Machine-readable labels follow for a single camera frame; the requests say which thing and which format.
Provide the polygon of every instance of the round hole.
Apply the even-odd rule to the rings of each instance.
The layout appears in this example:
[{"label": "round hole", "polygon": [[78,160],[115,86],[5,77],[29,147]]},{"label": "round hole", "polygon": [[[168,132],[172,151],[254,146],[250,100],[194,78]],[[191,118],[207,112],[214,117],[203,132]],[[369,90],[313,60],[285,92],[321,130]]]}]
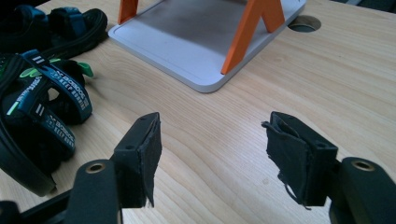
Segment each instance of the round hole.
[{"label": "round hole", "polygon": [[96,174],[105,170],[105,165],[103,163],[95,163],[87,167],[85,170],[88,174]]},{"label": "round hole", "polygon": [[372,172],[375,170],[374,166],[366,161],[353,161],[352,165],[363,171]]},{"label": "round hole", "polygon": [[297,16],[289,24],[289,28],[296,32],[310,33],[318,30],[321,26],[320,20],[312,16]]}]

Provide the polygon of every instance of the sandal strap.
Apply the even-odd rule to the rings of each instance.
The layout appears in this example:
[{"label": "sandal strap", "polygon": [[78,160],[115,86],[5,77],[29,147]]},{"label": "sandal strap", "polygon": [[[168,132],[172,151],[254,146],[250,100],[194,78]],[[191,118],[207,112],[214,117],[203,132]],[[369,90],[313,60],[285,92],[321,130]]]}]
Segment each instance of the sandal strap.
[{"label": "sandal strap", "polygon": [[53,9],[49,14],[49,26],[67,39],[75,39],[87,32],[84,17],[76,7]]},{"label": "sandal strap", "polygon": [[33,49],[21,55],[26,62],[49,78],[59,90],[68,96],[78,109],[78,122],[83,122],[92,113],[90,97],[83,86],[64,71],[42,57],[38,50]]},{"label": "sandal strap", "polygon": [[35,7],[29,5],[20,5],[17,6],[15,10],[20,11],[24,19],[27,21],[35,21],[41,23],[42,25],[48,25],[49,19],[47,15]]}]

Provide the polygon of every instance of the wooden table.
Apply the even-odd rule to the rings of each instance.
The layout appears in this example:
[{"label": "wooden table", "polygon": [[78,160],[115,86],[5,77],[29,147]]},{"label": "wooden table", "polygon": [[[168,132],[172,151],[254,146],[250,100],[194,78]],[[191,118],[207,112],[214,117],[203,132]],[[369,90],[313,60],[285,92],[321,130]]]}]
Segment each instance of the wooden table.
[{"label": "wooden table", "polygon": [[[112,27],[116,2],[52,0],[40,8],[98,7]],[[95,73],[87,85],[93,113],[72,127],[77,152],[53,174],[58,191],[40,198],[1,172],[0,199],[24,211],[70,189],[80,165],[108,159],[137,118],[158,111],[163,154],[155,207],[124,210],[125,223],[329,223],[329,201],[306,211],[286,193],[261,122],[272,111],[291,114],[337,145],[337,159],[371,160],[396,180],[396,15],[325,0],[309,0],[302,15],[319,19],[321,28],[284,30],[209,94],[110,39],[76,57]]]}]

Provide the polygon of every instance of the white plastic base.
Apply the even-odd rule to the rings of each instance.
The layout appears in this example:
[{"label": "white plastic base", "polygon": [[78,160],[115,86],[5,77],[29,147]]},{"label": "white plastic base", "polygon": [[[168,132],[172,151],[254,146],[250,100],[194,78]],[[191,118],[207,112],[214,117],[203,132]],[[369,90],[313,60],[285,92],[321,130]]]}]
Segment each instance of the white plastic base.
[{"label": "white plastic base", "polygon": [[282,0],[286,22],[269,34],[260,20],[244,60],[227,75],[221,67],[245,0],[163,0],[109,31],[133,55],[200,92],[218,90],[303,10],[305,0]]}]

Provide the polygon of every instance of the wooden tabletop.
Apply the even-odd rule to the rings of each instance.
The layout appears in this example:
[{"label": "wooden tabletop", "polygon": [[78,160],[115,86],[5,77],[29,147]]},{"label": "wooden tabletop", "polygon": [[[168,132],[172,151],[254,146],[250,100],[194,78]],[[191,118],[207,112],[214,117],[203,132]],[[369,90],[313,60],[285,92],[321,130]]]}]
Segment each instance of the wooden tabletop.
[{"label": "wooden tabletop", "polygon": [[[151,4],[139,2],[139,9]],[[117,22],[118,1],[51,0],[41,9],[98,7]],[[301,15],[321,27],[286,28],[220,90],[202,94],[107,39],[75,60],[89,63],[92,116],[72,127],[74,158],[53,174],[58,190],[38,197],[0,172],[0,199],[22,211],[73,186],[87,161],[108,159],[139,117],[158,111],[163,154],[154,208],[123,211],[124,223],[329,223],[329,200],[312,211],[294,202],[266,154],[262,121],[293,115],[396,180],[396,15],[308,0]]]}]

